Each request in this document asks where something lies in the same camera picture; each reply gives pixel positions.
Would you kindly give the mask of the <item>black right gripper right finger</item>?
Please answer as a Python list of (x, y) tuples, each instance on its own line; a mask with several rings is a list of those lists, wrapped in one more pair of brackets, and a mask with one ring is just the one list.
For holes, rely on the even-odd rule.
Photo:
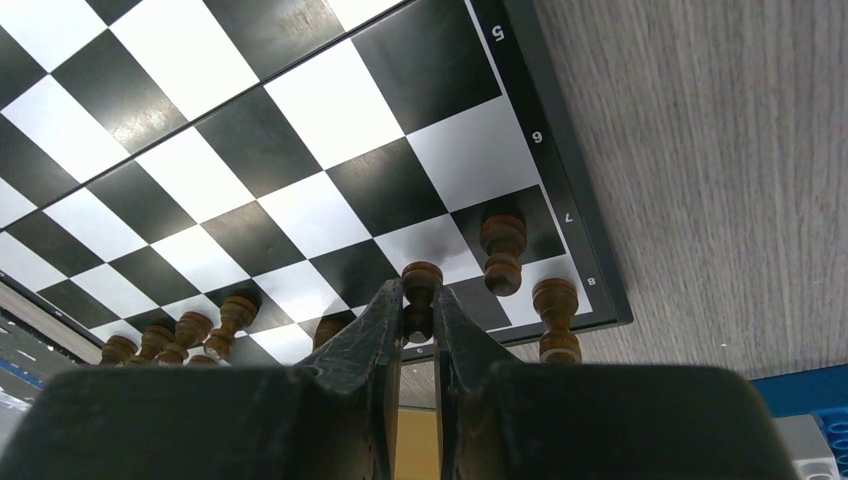
[(455, 293), (433, 300), (445, 479), (792, 479), (768, 409), (737, 373), (526, 363)]

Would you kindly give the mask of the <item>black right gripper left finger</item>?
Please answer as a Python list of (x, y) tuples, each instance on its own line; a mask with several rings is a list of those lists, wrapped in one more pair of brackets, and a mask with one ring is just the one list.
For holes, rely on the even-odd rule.
[(5, 479), (388, 479), (403, 287), (291, 366), (88, 367), (55, 377)]

